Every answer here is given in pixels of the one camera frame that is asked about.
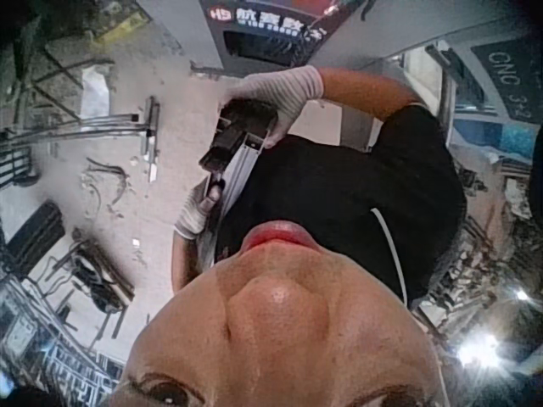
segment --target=person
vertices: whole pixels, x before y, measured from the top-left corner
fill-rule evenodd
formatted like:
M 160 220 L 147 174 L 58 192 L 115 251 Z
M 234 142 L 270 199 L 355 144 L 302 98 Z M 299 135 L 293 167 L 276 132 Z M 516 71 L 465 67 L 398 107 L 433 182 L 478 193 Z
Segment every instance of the person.
M 438 121 L 409 88 L 348 70 L 250 75 L 234 98 L 272 103 L 277 125 L 201 274 L 194 239 L 221 189 L 192 190 L 174 232 L 175 296 L 137 338 L 109 405 L 445 404 L 406 307 L 464 212 Z M 383 122 L 370 154 L 285 136 L 319 98 Z

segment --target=light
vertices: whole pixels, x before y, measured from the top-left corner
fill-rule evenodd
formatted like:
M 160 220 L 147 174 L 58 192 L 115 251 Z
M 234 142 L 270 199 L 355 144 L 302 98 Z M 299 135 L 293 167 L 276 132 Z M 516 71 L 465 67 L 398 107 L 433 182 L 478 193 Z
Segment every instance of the light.
M 333 6 L 330 6 L 326 10 L 324 10 L 324 15 L 332 15 L 338 11 L 339 11 L 338 5 L 334 4 Z
M 524 290 L 518 290 L 517 291 L 517 298 L 520 301 L 528 301 L 529 300 L 528 294 Z
M 477 342 L 464 343 L 458 350 L 462 366 L 479 363 L 483 367 L 497 367 L 500 358 L 496 354 L 498 341 L 494 335 L 485 335 Z

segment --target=white glove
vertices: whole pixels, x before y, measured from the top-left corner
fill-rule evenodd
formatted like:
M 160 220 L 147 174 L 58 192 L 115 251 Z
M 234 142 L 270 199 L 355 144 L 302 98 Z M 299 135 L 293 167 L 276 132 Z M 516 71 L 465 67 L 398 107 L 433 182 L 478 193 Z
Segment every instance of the white glove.
M 188 194 L 174 226 L 176 232 L 187 240 L 194 240 L 202 232 L 211 210 L 221 199 L 222 189 L 218 185 L 214 185 L 204 196 L 205 182 L 204 179 Z
M 256 99 L 268 102 L 277 108 L 278 121 L 264 141 L 265 148 L 272 148 L 298 119 L 308 100 L 322 98 L 324 85 L 321 74 L 315 67 L 249 75 L 230 88 L 221 106 L 232 99 Z

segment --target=floor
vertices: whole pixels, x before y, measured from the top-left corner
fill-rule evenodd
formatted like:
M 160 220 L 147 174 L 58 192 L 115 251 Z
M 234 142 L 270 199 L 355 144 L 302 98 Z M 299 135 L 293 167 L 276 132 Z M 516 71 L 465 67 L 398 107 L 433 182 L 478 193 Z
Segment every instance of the floor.
M 58 242 L 32 271 L 37 279 L 50 256 L 62 257 L 71 244 L 73 227 L 98 239 L 102 248 L 135 287 L 119 336 L 111 338 L 117 315 L 110 318 L 104 336 L 94 348 L 118 360 L 126 360 L 137 334 L 171 298 L 170 265 L 172 224 L 188 191 L 205 173 L 198 159 L 210 144 L 218 116 L 217 101 L 234 79 L 191 75 L 182 50 L 154 23 L 118 41 L 108 49 L 92 49 L 87 42 L 66 40 L 52 51 L 63 64 L 89 55 L 115 61 L 109 78 L 110 113 L 143 111 L 145 99 L 155 95 L 161 103 L 158 135 L 158 178 L 148 182 L 148 165 L 140 156 L 137 138 L 101 139 L 59 143 L 56 156 L 47 145 L 34 148 L 42 179 L 30 188 L 10 187 L 0 192 L 0 216 L 6 238 L 46 199 L 61 208 L 67 237 Z M 291 131 L 314 141 L 339 144 L 341 109 L 330 103 L 311 102 Z M 117 179 L 85 174 L 86 158 L 121 166 L 129 175 L 129 187 L 115 204 Z M 41 283 L 47 291 L 55 282 Z M 58 305 L 70 284 L 49 297 Z M 105 315 L 89 298 L 76 292 L 70 300 L 68 322 L 85 347 L 96 336 Z

